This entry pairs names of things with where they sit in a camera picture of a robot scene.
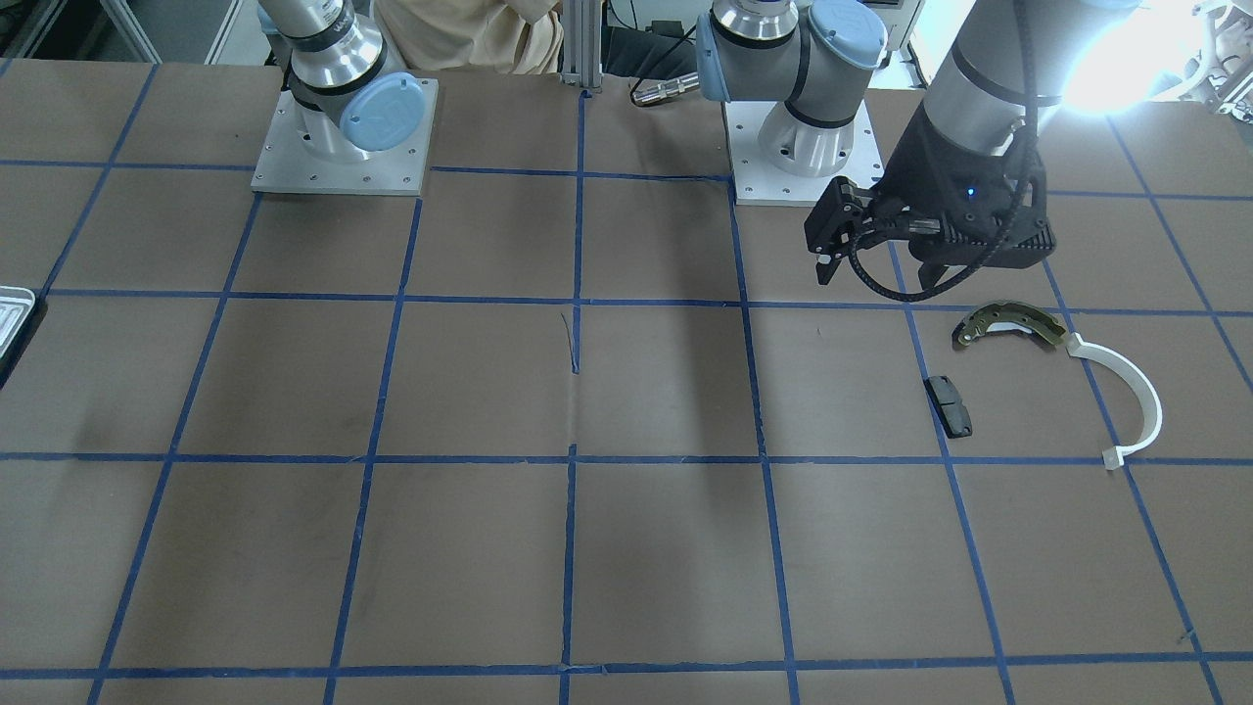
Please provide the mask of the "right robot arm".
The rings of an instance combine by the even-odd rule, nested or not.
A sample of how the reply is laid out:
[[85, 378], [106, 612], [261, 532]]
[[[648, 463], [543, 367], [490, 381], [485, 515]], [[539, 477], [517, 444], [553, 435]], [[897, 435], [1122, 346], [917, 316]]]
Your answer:
[[261, 1], [258, 14], [288, 89], [350, 147], [388, 152], [416, 133], [427, 114], [422, 85], [355, 1]]

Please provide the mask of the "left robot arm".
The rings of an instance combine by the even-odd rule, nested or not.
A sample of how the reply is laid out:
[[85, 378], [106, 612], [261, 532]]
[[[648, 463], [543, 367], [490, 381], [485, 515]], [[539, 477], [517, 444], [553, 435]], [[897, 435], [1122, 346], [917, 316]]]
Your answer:
[[[1037, 149], [1078, 63], [1133, 1], [977, 1], [872, 187], [828, 178], [803, 224], [814, 277], [842, 263], [890, 301], [928, 301], [984, 268], [1025, 269], [1056, 249]], [[804, 173], [817, 143], [850, 139], [880, 66], [885, 23], [860, 1], [715, 1], [695, 23], [708, 100], [771, 101], [761, 147]]]

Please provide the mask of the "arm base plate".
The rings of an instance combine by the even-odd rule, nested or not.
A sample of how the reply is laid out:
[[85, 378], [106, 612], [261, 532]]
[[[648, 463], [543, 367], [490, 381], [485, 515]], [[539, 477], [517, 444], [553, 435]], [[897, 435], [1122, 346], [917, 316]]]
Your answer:
[[883, 174], [865, 104], [837, 128], [799, 121], [781, 101], [732, 101], [723, 111], [739, 204], [813, 207], [836, 177], [868, 188]]
[[413, 133], [386, 152], [353, 147], [321, 111], [283, 90], [256, 158], [252, 192], [276, 195], [420, 197], [434, 138], [440, 81], [412, 76], [425, 111]]

